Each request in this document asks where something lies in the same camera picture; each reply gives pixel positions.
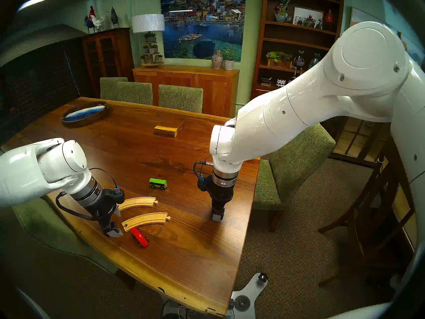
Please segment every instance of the rooster figurine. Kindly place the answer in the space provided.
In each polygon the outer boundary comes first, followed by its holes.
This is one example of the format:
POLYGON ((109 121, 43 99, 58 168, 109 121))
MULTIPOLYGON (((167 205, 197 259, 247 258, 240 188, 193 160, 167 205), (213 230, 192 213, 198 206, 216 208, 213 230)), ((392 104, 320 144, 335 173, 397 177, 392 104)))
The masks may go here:
POLYGON ((93 28, 93 33, 95 33, 94 31, 94 24, 93 22, 89 19, 89 17, 85 17, 84 18, 84 26, 87 27, 87 31, 90 34, 90 29, 93 28))
POLYGON ((112 24, 114 25, 114 28, 115 28, 115 24, 118 24, 118 28, 119 28, 118 16, 116 15, 114 7, 112 7, 111 9, 111 20, 112 20, 112 24))
POLYGON ((110 20, 110 17, 109 17, 109 13, 106 12, 102 15, 101 19, 96 19, 96 16, 94 14, 94 8, 91 5, 90 6, 90 15, 88 16, 88 19, 90 19, 90 21, 93 23, 93 25, 96 26, 97 29, 99 29, 99 27, 102 26, 102 24, 105 20, 110 20))

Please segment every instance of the white lampshade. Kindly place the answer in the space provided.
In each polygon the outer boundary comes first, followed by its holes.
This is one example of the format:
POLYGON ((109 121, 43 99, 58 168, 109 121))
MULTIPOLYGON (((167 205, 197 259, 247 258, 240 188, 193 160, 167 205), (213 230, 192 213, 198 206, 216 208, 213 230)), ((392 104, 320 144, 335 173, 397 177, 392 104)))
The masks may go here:
POLYGON ((163 14, 140 14, 131 18, 131 24, 133 33, 165 30, 163 14))

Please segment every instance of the patterned vase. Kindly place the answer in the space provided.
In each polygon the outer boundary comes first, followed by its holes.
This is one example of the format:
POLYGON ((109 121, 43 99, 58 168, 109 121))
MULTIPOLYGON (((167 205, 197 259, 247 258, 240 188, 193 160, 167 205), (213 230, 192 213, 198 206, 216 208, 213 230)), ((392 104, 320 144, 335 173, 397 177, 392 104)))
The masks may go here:
POLYGON ((221 54, 221 50, 216 50, 211 60, 213 61, 212 63, 214 69, 221 69, 221 65, 223 64, 224 60, 223 55, 221 54))

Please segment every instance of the white pot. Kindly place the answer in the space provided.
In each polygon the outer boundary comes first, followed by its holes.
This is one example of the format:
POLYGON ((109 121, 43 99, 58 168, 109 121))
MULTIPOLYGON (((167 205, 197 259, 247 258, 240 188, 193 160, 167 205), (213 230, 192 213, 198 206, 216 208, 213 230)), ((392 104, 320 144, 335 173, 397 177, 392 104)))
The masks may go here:
POLYGON ((224 61, 224 69, 227 71, 233 70, 233 66, 235 65, 234 60, 225 60, 224 61))

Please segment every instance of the wall poster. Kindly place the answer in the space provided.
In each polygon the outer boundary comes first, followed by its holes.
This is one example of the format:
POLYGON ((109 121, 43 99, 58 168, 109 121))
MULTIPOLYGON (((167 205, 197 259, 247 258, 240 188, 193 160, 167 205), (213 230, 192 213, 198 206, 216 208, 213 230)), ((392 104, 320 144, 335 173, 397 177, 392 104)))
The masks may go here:
POLYGON ((241 61, 246 0, 161 0, 166 58, 211 59, 231 48, 241 61))

